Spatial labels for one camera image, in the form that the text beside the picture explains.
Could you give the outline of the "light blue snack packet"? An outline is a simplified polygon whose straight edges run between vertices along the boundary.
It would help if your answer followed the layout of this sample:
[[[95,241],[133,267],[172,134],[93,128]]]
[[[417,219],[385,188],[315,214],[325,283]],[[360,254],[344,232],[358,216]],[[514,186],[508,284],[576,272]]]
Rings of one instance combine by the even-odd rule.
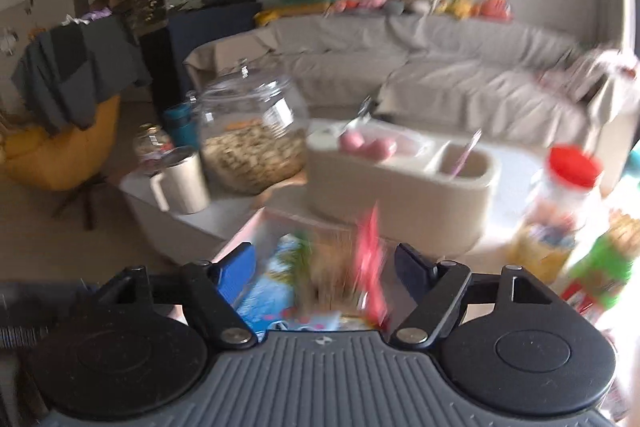
[[[308,260],[308,246],[299,235],[281,236],[264,272],[236,307],[259,341],[269,331],[323,331],[335,325],[335,314],[303,314],[296,305],[296,272]]]

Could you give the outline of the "green red snack packet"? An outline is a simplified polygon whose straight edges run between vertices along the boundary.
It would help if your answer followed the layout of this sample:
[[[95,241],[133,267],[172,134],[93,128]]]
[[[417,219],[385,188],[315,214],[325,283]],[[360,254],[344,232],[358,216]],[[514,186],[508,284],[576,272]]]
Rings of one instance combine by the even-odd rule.
[[[296,305],[303,314],[357,315],[354,291],[355,239],[349,230],[320,230],[304,236],[308,260],[296,272]]]

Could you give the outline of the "beige tissue box organizer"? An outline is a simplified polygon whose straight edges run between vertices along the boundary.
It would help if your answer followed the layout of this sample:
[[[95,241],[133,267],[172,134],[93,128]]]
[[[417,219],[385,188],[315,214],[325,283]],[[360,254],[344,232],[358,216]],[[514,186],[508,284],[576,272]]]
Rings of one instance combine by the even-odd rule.
[[[484,234],[501,174],[486,147],[369,120],[322,124],[306,149],[307,198],[323,217],[354,223],[375,208],[381,235],[431,257],[460,256]]]

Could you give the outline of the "pink cardboard box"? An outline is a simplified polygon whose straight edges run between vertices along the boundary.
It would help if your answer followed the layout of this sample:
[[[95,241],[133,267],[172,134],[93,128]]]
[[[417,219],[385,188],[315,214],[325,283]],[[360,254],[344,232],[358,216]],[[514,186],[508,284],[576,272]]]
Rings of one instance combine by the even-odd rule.
[[[438,265],[409,245],[378,240],[378,272],[358,277],[358,227],[260,210],[217,258],[218,289],[258,339],[270,332],[387,333],[434,289]]]

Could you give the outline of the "red lid plastic jar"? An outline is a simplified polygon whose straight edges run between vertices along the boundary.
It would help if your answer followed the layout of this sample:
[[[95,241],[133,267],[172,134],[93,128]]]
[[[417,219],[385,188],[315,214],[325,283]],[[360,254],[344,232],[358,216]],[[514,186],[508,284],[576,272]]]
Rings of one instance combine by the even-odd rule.
[[[579,147],[550,147],[506,254],[511,265],[553,283],[602,225],[601,176],[600,161]]]

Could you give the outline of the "white mug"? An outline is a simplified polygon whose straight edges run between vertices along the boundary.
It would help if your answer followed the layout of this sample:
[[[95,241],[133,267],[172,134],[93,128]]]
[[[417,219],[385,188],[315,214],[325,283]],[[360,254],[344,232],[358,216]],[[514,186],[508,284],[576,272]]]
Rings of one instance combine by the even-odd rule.
[[[178,146],[163,155],[150,178],[160,211],[194,215],[210,204],[210,193],[200,154],[192,146]]]

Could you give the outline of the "green candy dispenser jar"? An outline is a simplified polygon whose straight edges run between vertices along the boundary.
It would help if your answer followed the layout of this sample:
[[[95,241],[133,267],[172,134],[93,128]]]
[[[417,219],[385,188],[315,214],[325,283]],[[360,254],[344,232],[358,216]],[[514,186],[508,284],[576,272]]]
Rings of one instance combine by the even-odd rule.
[[[562,298],[591,322],[612,309],[639,262],[639,220],[615,210],[608,229],[570,269]]]

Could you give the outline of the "small glass jar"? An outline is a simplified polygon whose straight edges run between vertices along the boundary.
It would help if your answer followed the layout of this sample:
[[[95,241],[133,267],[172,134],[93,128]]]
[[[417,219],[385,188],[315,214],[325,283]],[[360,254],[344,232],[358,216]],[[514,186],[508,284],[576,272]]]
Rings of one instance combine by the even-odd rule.
[[[157,172],[157,164],[173,148],[171,137],[159,124],[142,124],[134,137],[134,153],[148,176]]]

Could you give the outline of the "teal bottle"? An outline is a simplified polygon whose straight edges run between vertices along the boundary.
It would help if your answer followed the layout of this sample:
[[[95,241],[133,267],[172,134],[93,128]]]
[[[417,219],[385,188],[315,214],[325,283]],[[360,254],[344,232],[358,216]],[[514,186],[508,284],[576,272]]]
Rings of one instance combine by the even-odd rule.
[[[190,146],[197,150],[200,148],[198,123],[191,103],[183,102],[166,109],[163,113],[163,123],[175,147]]]

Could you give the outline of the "large glass cookie jar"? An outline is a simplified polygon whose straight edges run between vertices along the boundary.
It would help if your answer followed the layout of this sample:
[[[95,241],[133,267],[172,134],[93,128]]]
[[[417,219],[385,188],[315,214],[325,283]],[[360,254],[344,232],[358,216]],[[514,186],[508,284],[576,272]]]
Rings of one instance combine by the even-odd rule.
[[[204,167],[229,190],[257,195],[301,172],[309,113],[294,79],[242,60],[196,99]]]

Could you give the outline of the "grey covered sofa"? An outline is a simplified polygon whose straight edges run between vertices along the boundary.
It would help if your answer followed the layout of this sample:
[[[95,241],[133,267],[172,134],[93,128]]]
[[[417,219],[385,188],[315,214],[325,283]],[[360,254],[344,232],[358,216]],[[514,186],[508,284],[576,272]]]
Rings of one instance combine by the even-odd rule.
[[[197,86],[241,66],[297,83],[312,115],[346,119],[365,98],[413,129],[519,145],[575,144],[611,190],[639,121],[639,64],[608,46],[523,23],[447,15],[304,15],[209,41],[184,62]]]

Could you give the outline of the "dark grey clothes pile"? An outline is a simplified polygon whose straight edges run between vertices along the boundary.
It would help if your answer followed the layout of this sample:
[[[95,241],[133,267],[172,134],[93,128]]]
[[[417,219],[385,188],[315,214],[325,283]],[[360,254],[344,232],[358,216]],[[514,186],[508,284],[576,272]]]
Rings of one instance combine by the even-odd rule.
[[[11,76],[35,123],[56,135],[87,130],[96,108],[131,86],[152,81],[134,34],[119,15],[71,22],[26,46]]]

